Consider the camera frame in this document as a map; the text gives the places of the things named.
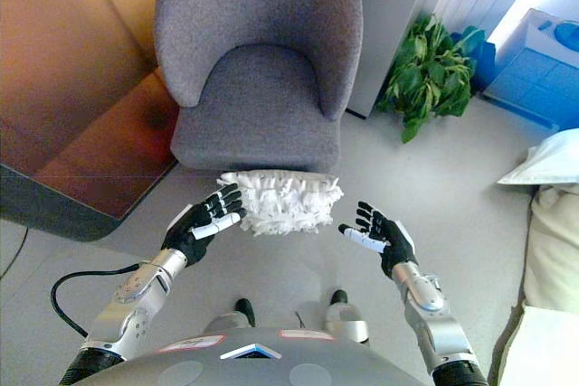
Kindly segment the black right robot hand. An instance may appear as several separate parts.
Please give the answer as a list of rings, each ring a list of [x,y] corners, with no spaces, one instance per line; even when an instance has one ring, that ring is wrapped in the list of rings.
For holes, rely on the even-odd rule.
[[[374,206],[360,201],[356,208],[356,225],[354,228],[341,223],[338,231],[347,240],[379,254],[381,269],[388,278],[398,264],[418,265],[412,237],[400,221],[393,221]]]

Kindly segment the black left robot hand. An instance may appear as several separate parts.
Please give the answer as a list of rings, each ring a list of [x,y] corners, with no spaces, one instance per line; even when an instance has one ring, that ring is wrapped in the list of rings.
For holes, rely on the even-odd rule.
[[[193,265],[216,234],[240,223],[246,214],[238,184],[227,184],[203,201],[188,204],[169,224],[161,250],[179,251],[186,265]]]

